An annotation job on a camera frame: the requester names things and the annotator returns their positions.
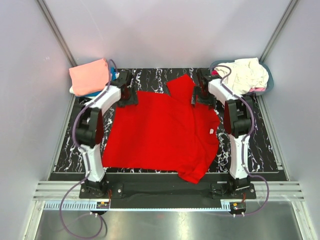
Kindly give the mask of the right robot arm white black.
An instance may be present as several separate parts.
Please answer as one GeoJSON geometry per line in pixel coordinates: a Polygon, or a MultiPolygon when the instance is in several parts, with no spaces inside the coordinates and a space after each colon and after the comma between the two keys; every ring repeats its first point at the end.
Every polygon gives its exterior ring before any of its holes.
{"type": "Polygon", "coordinates": [[[215,107],[216,101],[224,106],[223,127],[229,135],[231,161],[225,192],[232,198],[239,198],[250,188],[248,173],[248,145],[254,128],[253,101],[249,96],[240,96],[223,83],[232,70],[224,77],[213,75],[213,70],[196,70],[198,86],[193,88],[191,104],[197,103],[215,107]]]}

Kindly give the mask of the red t shirt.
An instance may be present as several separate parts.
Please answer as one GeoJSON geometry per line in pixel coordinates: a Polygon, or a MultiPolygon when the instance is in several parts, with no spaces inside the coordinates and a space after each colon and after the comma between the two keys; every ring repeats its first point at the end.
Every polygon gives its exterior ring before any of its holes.
{"type": "Polygon", "coordinates": [[[169,94],[139,91],[138,104],[117,107],[102,156],[105,168],[175,171],[197,184],[215,159],[220,119],[192,105],[188,75],[167,83],[169,94]]]}

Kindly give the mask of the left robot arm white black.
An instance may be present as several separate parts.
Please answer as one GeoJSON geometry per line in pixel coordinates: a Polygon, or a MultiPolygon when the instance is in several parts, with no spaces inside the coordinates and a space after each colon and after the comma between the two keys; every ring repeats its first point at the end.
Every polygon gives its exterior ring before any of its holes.
{"type": "Polygon", "coordinates": [[[97,198],[103,198],[108,193],[100,151],[105,134],[103,116],[114,104],[121,108],[138,104],[137,91],[131,86],[132,78],[129,70],[120,71],[118,77],[108,82],[97,96],[77,107],[72,139],[84,160],[85,179],[81,181],[81,186],[97,198]]]}

